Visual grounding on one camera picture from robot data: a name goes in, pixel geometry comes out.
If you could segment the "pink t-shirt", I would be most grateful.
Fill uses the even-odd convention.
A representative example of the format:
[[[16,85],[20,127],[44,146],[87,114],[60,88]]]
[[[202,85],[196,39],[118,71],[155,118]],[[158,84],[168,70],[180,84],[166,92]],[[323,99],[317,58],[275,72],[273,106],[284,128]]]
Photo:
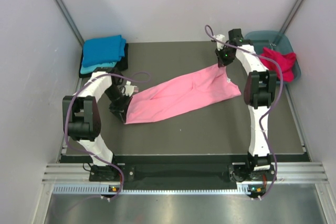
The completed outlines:
[[[163,121],[240,95],[226,68],[214,64],[135,94],[125,123]]]

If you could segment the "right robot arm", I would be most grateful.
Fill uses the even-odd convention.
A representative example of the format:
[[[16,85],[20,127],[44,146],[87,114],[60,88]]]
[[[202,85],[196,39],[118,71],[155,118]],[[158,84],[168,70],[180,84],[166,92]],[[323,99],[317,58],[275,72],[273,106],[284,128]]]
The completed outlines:
[[[264,66],[255,53],[253,42],[244,39],[240,29],[232,29],[228,34],[229,39],[222,34],[213,39],[217,44],[218,66],[225,67],[238,60],[247,73],[243,97],[249,109],[251,128],[247,161],[244,166],[233,165],[231,177],[240,182],[245,179],[261,180],[274,171],[267,143],[268,126],[261,126],[260,120],[268,121],[267,112],[276,95],[277,73]]]

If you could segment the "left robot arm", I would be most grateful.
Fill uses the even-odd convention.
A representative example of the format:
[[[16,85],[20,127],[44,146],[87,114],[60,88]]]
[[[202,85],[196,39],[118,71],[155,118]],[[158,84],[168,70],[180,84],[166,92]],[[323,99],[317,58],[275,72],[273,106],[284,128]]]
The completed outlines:
[[[101,119],[98,101],[106,95],[111,104],[110,112],[122,123],[138,87],[126,80],[116,68],[96,68],[90,79],[74,95],[62,100],[63,126],[66,138],[78,142],[92,158],[90,181],[113,181],[121,174],[114,154],[101,136]]]

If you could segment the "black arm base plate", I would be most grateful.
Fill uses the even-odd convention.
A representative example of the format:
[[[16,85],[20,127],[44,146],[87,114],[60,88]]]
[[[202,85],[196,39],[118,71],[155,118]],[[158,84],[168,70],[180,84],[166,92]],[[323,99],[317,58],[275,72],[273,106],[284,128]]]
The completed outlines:
[[[274,165],[266,168],[251,168],[245,163],[238,164],[124,164],[118,171],[111,166],[89,165],[91,182],[116,181],[124,175],[125,182],[139,182],[143,179],[178,179],[178,178],[211,178],[223,182],[244,182],[249,179],[259,180],[263,175],[272,179],[275,174]]]

